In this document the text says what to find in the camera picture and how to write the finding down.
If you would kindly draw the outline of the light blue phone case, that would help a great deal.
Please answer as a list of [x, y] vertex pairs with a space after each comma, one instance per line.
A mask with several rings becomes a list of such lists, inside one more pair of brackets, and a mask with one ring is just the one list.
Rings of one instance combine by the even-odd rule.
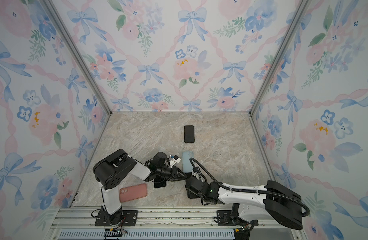
[[185, 174], [191, 173], [193, 170], [193, 166], [190, 162], [190, 158], [194, 157], [193, 151], [183, 151], [182, 153], [182, 165], [183, 165], [183, 172]]

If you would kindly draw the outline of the black phone case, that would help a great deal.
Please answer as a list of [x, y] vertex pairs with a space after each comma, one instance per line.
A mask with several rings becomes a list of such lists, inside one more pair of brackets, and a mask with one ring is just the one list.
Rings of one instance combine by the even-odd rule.
[[195, 128], [194, 126], [184, 126], [184, 142], [194, 143], [195, 142]]

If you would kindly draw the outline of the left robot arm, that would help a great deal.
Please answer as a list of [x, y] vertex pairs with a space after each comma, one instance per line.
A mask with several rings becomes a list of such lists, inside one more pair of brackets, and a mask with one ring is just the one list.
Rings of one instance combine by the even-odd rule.
[[119, 149], [105, 157], [93, 167], [95, 179], [101, 185], [103, 204], [100, 214], [106, 224], [118, 226], [124, 220], [122, 202], [120, 200], [120, 184], [129, 174], [148, 183], [154, 188], [163, 188], [167, 182], [184, 181], [188, 177], [175, 166], [181, 159], [158, 152], [153, 158], [141, 163]]

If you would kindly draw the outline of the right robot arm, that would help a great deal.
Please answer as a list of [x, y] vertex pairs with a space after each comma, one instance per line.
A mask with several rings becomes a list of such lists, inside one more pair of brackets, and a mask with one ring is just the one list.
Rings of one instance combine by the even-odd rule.
[[220, 182], [206, 183], [195, 176], [186, 179], [189, 198], [199, 198], [210, 205], [232, 205], [231, 219], [244, 226], [256, 220], [275, 220], [294, 230], [303, 229], [303, 217], [308, 213], [302, 198], [276, 181], [252, 188]]

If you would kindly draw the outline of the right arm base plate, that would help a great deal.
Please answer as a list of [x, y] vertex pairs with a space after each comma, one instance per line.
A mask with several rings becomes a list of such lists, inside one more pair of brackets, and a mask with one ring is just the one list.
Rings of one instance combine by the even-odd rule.
[[247, 222], [239, 217], [232, 217], [231, 210], [217, 210], [214, 222], [217, 223], [219, 227], [241, 226], [242, 228], [250, 228], [259, 225], [257, 220]]

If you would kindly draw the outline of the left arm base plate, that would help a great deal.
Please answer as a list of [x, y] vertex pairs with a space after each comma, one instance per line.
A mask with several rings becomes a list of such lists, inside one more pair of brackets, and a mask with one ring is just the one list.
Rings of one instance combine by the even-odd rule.
[[138, 219], [137, 210], [119, 210], [109, 215], [105, 210], [99, 210], [96, 219], [96, 227], [135, 227]]

